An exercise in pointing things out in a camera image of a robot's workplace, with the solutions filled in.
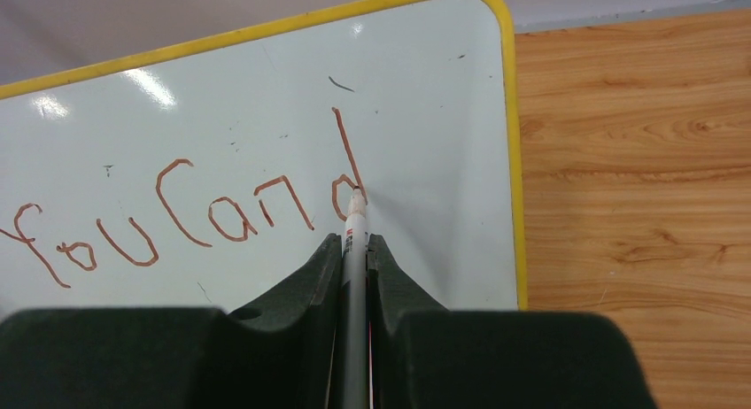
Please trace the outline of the yellow-framed whiteboard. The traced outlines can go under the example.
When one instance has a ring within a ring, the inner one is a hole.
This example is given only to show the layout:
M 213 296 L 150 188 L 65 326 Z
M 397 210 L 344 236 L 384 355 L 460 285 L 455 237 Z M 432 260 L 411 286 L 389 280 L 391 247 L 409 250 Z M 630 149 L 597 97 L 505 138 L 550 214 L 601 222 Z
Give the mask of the yellow-framed whiteboard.
M 1 314 L 231 310 L 344 231 L 454 309 L 525 309 L 504 0 L 361 0 L 1 88 Z

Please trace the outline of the brown whiteboard marker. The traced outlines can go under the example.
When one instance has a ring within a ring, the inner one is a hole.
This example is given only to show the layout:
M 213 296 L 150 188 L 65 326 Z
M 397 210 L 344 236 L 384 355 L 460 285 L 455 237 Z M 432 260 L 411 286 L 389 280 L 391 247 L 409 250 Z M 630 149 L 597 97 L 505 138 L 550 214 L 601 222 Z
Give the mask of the brown whiteboard marker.
M 369 407 L 369 348 L 367 313 L 368 244 L 366 200 L 355 187 L 348 204 L 343 253 L 343 292 L 345 330 L 341 398 L 343 408 Z

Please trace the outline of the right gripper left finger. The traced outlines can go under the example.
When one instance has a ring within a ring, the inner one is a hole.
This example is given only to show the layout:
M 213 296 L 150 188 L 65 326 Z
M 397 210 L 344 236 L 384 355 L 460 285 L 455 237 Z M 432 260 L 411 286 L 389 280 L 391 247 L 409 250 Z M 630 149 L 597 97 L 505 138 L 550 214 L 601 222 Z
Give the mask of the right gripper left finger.
M 340 236 L 230 313 L 214 307 L 34 309 L 1 325 L 4 408 L 323 408 Z

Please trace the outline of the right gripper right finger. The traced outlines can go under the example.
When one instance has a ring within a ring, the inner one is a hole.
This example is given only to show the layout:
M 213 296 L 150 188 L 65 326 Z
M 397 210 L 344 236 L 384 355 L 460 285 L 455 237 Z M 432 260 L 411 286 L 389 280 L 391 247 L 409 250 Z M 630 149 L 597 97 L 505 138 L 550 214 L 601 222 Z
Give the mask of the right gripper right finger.
M 595 313 L 441 305 L 372 235 L 367 252 L 378 408 L 653 408 L 630 341 Z

